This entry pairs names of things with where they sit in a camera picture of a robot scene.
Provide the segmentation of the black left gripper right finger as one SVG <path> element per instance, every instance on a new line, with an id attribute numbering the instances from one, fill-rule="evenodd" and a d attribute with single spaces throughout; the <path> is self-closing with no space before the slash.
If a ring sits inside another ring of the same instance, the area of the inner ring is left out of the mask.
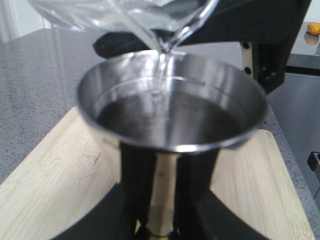
<path id="1" fill-rule="evenodd" d="M 199 199 L 179 192 L 175 199 L 174 228 L 178 240 L 266 240 L 210 190 Z"/>

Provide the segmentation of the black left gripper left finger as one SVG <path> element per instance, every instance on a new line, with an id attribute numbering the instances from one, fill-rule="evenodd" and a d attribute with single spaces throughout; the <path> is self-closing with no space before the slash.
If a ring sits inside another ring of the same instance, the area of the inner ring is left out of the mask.
<path id="1" fill-rule="evenodd" d="M 83 218 L 54 237 L 55 240 L 133 240 L 136 220 L 120 184 Z"/>

